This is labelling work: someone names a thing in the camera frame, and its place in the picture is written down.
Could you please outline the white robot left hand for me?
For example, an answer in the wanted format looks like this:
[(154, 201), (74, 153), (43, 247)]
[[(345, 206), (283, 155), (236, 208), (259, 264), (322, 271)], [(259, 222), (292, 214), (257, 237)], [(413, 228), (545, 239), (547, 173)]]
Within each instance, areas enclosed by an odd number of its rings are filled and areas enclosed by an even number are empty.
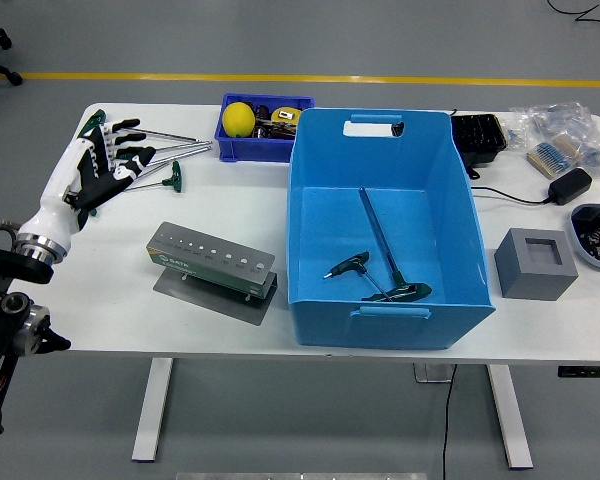
[(139, 145), (144, 134), (121, 133), (139, 125), (138, 119), (107, 122), (72, 140), (47, 182), (38, 212), (22, 225), (17, 240), (50, 241), (69, 250), (88, 213), (129, 187), (154, 157), (154, 148)]

